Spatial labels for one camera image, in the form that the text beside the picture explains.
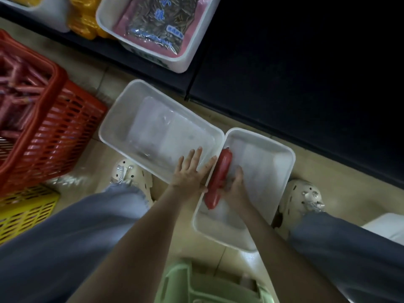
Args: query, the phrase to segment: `foot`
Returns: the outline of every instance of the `foot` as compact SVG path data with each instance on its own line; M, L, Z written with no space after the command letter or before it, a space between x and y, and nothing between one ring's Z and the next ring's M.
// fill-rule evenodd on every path
M311 211L324 211L324 203L318 188L304 180L291 180L286 185L279 204L279 212L283 220L278 233L287 239L290 230Z
M154 201L150 195L153 186L152 174L129 159L120 160L112 171L111 183L126 183L138 187L152 206Z

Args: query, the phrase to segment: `left hand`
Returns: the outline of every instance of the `left hand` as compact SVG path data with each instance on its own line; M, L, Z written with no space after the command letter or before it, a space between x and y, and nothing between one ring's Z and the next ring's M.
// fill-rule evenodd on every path
M183 200L189 199L196 192L203 193L208 191L208 188L202 185L201 181L215 164L217 156L213 156L198 172L196 171L196 167L198 167L201 154L202 147L199 147L196 151L194 149L189 151L188 157L185 160L183 156L178 160L169 189L174 191Z

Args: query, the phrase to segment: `plastic bag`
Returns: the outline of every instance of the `plastic bag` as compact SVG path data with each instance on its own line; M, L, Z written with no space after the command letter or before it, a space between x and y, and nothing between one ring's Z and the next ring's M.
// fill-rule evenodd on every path
M188 46L209 1L132 0L114 31L149 50L178 57Z
M39 5L39 3L41 3L42 0L10 0L10 1L30 7Z

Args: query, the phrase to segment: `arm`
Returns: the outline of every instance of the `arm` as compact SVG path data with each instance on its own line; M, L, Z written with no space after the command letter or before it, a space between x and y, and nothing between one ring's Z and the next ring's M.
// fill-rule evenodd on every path
M246 224L281 303L348 302L325 276L275 233L250 203L240 167L230 191L220 193Z
M171 237L182 204L207 188L201 180L213 157L196 171L202 148L182 156L173 181L152 208L116 244L107 258L68 302L153 302L163 274Z

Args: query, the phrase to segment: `tiled floor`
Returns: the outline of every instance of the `tiled floor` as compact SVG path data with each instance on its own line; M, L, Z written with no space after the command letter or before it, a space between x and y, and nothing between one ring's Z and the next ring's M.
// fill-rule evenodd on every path
M64 47L4 19L0 19L0 27L23 44L63 66L73 81L96 94L107 105L111 105L128 82L135 79L134 76L117 68ZM236 126L259 132L204 107L184 102L183 98L172 93L166 93L207 121L220 127L224 132ZM326 204L326 210L330 214L357 225L365 224L386 212L404 214L403 190L294 144L276 137L273 138L295 151L296 164L292 176L306 179L317 185ZM55 213L86 195L104 189L109 183L114 163L120 158L120 154L100 142L98 135L95 134L74 171L48 182L61 193ZM158 198L165 187L165 183L154 178L152 196ZM179 217L170 247L169 261L186 256L230 273L247 273L253 278L263 281L272 289L258 253L248 254L225 248L194 232L190 221L196 203L197 199L190 201Z

